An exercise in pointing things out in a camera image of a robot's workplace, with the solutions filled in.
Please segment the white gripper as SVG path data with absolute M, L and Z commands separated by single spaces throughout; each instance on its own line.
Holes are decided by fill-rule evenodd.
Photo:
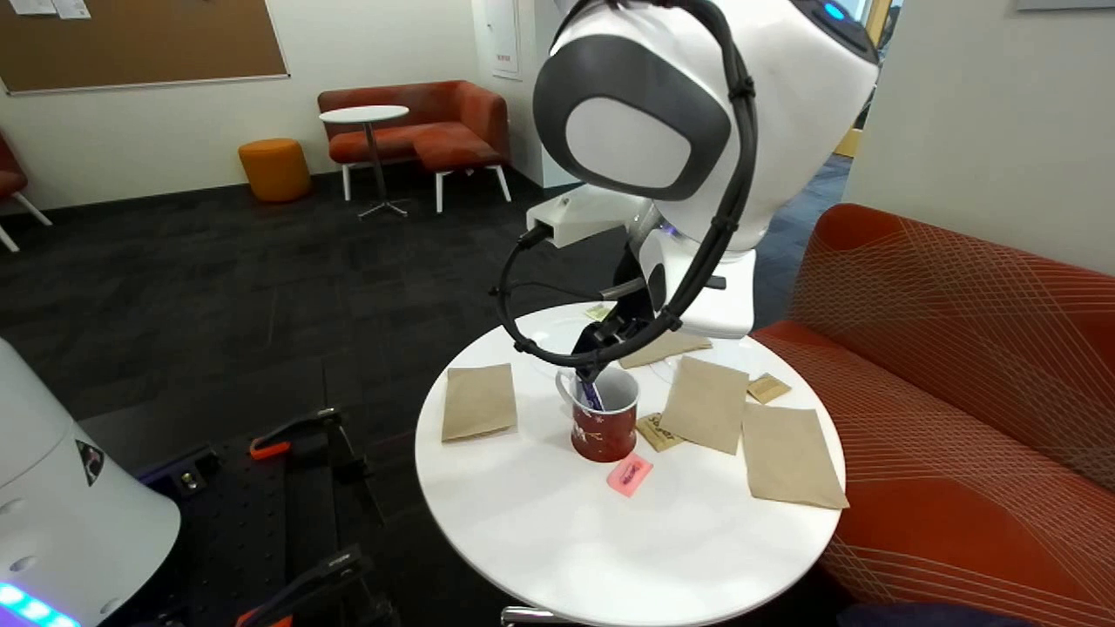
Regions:
M 578 186 L 533 205 L 527 235 L 549 248 L 623 238 L 616 278 L 602 294 L 608 310 L 584 324 L 572 350 L 578 378 L 638 353 L 649 334 L 743 338 L 751 327 L 751 317 L 732 317 L 732 308 L 751 301 L 761 209 L 738 186 L 693 200 Z

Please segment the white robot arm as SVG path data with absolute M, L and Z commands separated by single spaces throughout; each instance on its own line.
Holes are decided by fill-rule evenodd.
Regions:
M 537 136 L 578 186 L 529 209 L 521 242 L 616 231 L 625 251 L 563 364 L 596 374 L 665 331 L 750 334 L 754 245 L 875 80 L 837 0 L 578 0 L 533 84 Z

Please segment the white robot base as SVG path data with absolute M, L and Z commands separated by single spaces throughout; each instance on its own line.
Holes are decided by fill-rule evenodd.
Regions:
M 27 627 L 102 627 L 176 534 L 176 507 L 123 469 L 0 343 L 4 613 Z

